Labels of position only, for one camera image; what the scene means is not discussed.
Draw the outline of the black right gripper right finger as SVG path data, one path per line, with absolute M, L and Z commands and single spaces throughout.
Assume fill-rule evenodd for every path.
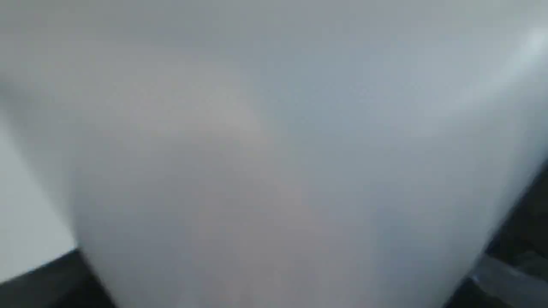
M 446 308 L 547 306 L 547 205 L 544 163 Z

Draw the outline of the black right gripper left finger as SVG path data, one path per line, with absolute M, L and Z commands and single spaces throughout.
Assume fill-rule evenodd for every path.
M 1 283 L 2 308 L 115 308 L 78 249 Z

